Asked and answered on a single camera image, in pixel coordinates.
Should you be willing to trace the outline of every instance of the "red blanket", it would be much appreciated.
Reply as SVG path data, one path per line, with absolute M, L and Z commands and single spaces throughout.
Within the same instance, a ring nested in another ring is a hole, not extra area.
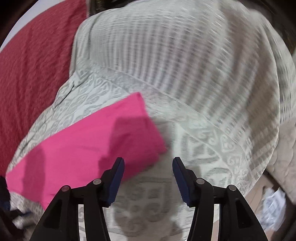
M 85 18 L 85 0 L 59 3 L 29 22 L 0 53 L 0 175 L 68 79 L 73 38 Z

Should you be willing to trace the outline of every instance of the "round bolt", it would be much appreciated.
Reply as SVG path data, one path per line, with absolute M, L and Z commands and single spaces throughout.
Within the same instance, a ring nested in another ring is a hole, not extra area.
M 62 187 L 62 192 L 66 192 L 66 191 L 68 191 L 70 188 L 69 188 L 69 186 L 63 186 Z
M 93 180 L 93 184 L 94 185 L 99 185 L 101 182 L 102 182 L 101 179 L 95 179 L 95 180 Z
M 202 178 L 198 178 L 198 179 L 196 179 L 196 183 L 198 183 L 198 184 L 204 184 L 205 181 Z
M 237 189 L 237 187 L 234 186 L 234 185 L 229 185 L 229 189 L 230 189 L 231 191 L 235 191 L 235 190 Z

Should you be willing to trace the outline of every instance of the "pink cloth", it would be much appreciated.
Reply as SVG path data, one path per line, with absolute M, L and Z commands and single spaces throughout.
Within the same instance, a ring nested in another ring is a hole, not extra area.
M 125 160 L 124 179 L 144 170 L 166 151 L 140 93 L 107 106 L 32 149 L 6 175 L 8 190 L 47 208 L 63 185 L 85 186 Z

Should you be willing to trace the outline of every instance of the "white sheet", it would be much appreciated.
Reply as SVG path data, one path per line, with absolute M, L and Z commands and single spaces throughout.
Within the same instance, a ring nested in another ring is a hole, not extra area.
M 28 22 L 35 18 L 40 13 L 49 9 L 50 7 L 63 2 L 65 0 L 38 0 L 13 26 L 3 44 L 0 47 L 0 51 L 6 46 L 6 44 L 18 33 Z

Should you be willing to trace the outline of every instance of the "white fabric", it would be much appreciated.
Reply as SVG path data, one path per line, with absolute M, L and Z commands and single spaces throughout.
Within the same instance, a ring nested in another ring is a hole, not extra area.
M 111 240 L 186 240 L 193 209 L 181 201 L 173 157 L 245 195 L 270 160 L 280 123 L 295 115 L 292 57 L 261 14 L 229 0 L 139 1 L 81 24 L 70 78 L 8 171 L 45 138 L 135 91 L 169 151 L 120 186 L 106 209 Z M 15 193 L 11 200 L 40 218 L 38 204 Z M 80 231 L 83 240 L 82 208 Z
M 13 26 L 13 28 L 5 38 L 4 42 L 2 43 L 0 47 L 0 52 L 14 37 L 14 35 L 16 35 L 28 22 L 30 22 L 40 13 L 63 1 L 65 0 L 38 0 L 27 12 L 24 13 L 23 16 L 21 16 L 21 18 Z

